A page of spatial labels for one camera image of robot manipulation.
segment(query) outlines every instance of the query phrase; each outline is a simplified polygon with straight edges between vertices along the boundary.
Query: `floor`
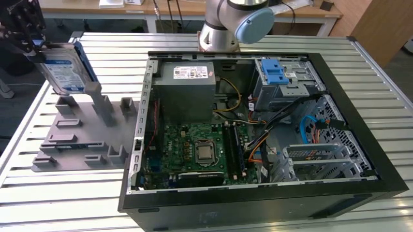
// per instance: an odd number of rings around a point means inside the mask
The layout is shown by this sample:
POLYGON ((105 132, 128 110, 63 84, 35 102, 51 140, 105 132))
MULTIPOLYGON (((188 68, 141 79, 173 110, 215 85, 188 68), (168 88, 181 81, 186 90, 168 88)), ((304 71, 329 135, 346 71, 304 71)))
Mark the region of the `floor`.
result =
MULTIPOLYGON (((46 19, 46 34, 47 41, 65 42, 67 41, 72 31, 84 31, 81 20, 63 20, 62 27, 55 26, 55 21, 46 19)), ((194 33, 201 28, 200 21, 185 21, 185 33, 194 33)), ((141 20, 88 20, 88 26, 93 32, 141 32, 145 31, 145 24, 141 20)), ((169 22, 162 24, 165 32, 170 31, 169 22)), ((384 67, 384 72, 399 86, 410 100, 413 100, 413 55, 407 55, 399 51, 391 62, 384 67)), ((11 77, 0 69, 1 80, 6 84, 42 84, 43 78, 37 71, 18 77, 11 77)), ((35 85, 11 85, 9 88, 14 92, 11 99, 0 97, 0 136, 11 136, 25 112, 31 104, 31 101, 38 92, 39 86, 35 85)), ((3 151, 7 140, 0 139, 0 154, 3 151)))

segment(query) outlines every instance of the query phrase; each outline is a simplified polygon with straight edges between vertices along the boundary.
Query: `white desk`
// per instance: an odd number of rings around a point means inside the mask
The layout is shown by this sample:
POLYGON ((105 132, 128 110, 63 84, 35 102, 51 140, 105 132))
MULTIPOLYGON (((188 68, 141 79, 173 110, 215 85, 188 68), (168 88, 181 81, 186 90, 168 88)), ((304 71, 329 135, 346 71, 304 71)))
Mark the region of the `white desk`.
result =
MULTIPOLYGON (((140 99, 148 51, 196 51, 194 34, 85 33, 78 38, 112 101, 140 99)), ((336 218, 205 228, 220 232, 410 232, 413 225, 413 105, 358 43, 346 38, 267 36, 241 51, 320 53, 408 191, 336 218)), ((90 101, 74 95, 77 102, 90 101)), ((45 83, 0 158, 1 232, 141 232, 117 212, 122 170, 34 173, 31 160, 54 119, 57 95, 45 83)))

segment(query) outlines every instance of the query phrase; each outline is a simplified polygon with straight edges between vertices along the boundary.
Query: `gray robot arm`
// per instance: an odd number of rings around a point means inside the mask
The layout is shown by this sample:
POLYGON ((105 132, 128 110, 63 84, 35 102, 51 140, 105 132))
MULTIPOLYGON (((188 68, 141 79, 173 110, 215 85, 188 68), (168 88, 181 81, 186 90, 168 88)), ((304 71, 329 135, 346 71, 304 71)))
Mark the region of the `gray robot arm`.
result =
POLYGON ((207 0, 198 34, 202 51, 235 51, 237 42, 252 44, 268 33, 273 13, 268 0, 207 0))

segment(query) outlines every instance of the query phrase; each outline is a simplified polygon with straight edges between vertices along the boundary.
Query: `yellow wire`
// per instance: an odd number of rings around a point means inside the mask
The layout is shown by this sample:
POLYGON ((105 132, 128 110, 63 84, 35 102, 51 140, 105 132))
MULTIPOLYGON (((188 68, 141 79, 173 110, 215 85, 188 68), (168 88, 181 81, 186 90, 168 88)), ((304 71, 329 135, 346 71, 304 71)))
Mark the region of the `yellow wire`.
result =
POLYGON ((236 109, 236 107, 237 107, 239 104, 240 104, 240 93, 239 93, 239 90, 236 89, 236 87, 233 86, 233 84, 232 84, 227 79, 224 79, 223 77, 221 77, 220 79, 225 80, 227 83, 228 83, 228 84, 232 86, 232 88, 235 89, 235 91, 236 91, 236 93, 237 93, 237 102, 236 102, 236 105, 235 105, 233 107, 231 107, 231 108, 228 108, 228 109, 213 110, 213 112, 228 112, 228 111, 236 109))

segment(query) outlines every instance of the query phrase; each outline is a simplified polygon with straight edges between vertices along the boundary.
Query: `wooden desk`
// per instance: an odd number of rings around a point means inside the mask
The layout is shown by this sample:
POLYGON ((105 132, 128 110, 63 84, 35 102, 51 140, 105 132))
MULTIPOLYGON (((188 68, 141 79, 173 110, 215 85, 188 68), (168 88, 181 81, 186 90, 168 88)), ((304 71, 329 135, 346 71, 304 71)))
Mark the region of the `wooden desk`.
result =
MULTIPOLYGON (((128 5, 122 8, 98 9, 98 0, 38 0, 45 18, 80 18, 80 19, 144 19, 149 33, 156 33, 156 15, 153 3, 145 0, 142 5, 128 5)), ((319 9, 320 0, 315 0, 315 6, 304 6, 295 10, 295 23, 321 24, 317 36, 327 36, 340 12, 332 6, 331 11, 319 9)), ((156 0, 162 20, 169 20, 168 5, 165 0, 156 0)), ((170 13, 173 20, 178 20, 176 2, 170 1, 170 13)), ((204 21, 205 4, 178 0, 182 20, 204 21)), ((289 23, 292 12, 284 12, 275 16, 279 23, 289 23)))
MULTIPOLYGON (((153 11, 154 7, 153 7, 152 1, 149 0, 146 2, 148 2, 146 13, 154 14, 154 11, 153 11)), ((315 2, 313 7, 304 6, 293 10, 295 17, 300 17, 300 18, 324 18, 324 17, 340 18, 341 17, 341 13, 339 12, 335 6, 332 6, 329 11, 324 11, 319 9, 321 0, 315 0, 313 2, 315 2)), ((161 15, 168 16, 166 1, 156 0, 156 3, 158 6, 161 15)), ((170 5, 172 15, 178 15, 176 2, 170 1, 169 5, 170 5)), ((202 16, 205 14, 205 3, 204 2, 192 2, 192 1, 178 0, 178 6, 180 6, 181 15, 201 15, 202 16)), ((292 12, 287 11, 284 13, 277 14, 276 16, 277 17, 292 17, 292 12)))

